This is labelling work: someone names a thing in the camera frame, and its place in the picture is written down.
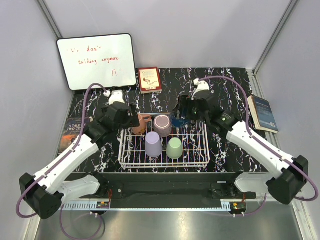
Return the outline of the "white wire dish rack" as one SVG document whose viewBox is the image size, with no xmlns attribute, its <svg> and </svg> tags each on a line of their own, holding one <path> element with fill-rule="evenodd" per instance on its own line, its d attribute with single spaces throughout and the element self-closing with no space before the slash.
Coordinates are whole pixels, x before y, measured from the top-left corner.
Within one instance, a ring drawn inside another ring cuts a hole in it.
<svg viewBox="0 0 320 240">
<path fill-rule="evenodd" d="M 154 123 L 146 123 L 146 131 L 136 135 L 132 130 L 124 129 L 120 134 L 118 161 L 123 169 L 166 169 L 196 168 L 204 169 L 210 162 L 207 126 L 202 121 L 186 124 L 181 128 L 171 127 L 170 135 L 161 138 L 162 154 L 157 157 L 146 155 L 145 138 L 154 130 Z M 182 156 L 172 159 L 167 156 L 166 148 L 172 138 L 182 142 Z"/>
</svg>

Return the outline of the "mauve ceramic mug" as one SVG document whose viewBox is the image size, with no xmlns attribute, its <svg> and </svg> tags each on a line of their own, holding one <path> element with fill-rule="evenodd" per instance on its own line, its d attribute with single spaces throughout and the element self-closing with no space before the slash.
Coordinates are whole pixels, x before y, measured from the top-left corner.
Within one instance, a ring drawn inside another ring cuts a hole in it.
<svg viewBox="0 0 320 240">
<path fill-rule="evenodd" d="M 161 138 L 168 137 L 172 132 L 171 119 L 164 114 L 156 116 L 153 121 L 153 129 Z"/>
</svg>

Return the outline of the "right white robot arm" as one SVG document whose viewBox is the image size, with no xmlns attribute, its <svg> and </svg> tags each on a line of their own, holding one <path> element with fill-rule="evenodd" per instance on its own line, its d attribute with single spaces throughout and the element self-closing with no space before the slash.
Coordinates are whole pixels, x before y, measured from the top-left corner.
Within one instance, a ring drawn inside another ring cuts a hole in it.
<svg viewBox="0 0 320 240">
<path fill-rule="evenodd" d="M 211 132 L 237 145 L 266 168 L 263 173 L 240 173 L 227 185 L 230 197 L 236 199 L 247 192 L 270 194 L 288 205 L 306 185 L 309 162 L 305 157 L 294 158 L 266 141 L 237 114 L 215 104 L 210 91 L 179 96 L 173 114 L 187 123 L 204 122 Z"/>
</svg>

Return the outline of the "dark blue mug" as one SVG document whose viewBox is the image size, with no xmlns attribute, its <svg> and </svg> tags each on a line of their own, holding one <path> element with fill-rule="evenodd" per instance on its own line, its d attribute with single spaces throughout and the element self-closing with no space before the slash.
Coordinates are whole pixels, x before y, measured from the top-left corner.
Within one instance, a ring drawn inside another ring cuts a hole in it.
<svg viewBox="0 0 320 240">
<path fill-rule="evenodd" d="M 170 114 L 171 124 L 176 128 L 183 128 L 190 123 L 190 120 L 177 118 L 176 115 L 172 112 Z"/>
</svg>

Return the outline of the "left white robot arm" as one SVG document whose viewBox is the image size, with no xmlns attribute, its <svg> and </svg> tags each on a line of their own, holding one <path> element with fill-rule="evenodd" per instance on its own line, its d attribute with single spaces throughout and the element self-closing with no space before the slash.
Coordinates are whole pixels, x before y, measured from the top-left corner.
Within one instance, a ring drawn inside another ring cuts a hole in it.
<svg viewBox="0 0 320 240">
<path fill-rule="evenodd" d="M 103 198 L 108 193 L 109 181 L 98 172 L 66 182 L 66 178 L 86 159 L 101 150 L 110 136 L 119 130 L 139 125 L 136 105 L 114 102 L 102 109 L 102 116 L 85 125 L 84 131 L 53 162 L 31 175 L 19 179 L 21 199 L 41 219 L 53 216 L 59 208 L 83 196 Z"/>
</svg>

